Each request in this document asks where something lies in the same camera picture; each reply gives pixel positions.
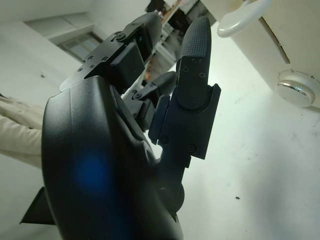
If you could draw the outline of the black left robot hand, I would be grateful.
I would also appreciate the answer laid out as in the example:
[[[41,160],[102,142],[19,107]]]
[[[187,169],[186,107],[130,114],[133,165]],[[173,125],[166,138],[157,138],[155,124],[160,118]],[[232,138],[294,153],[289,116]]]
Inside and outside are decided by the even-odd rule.
[[[206,157],[221,88],[208,84],[211,25],[188,27],[176,71],[122,98],[160,39],[146,13],[110,35],[48,99],[42,175],[65,240],[181,240],[182,179]]]

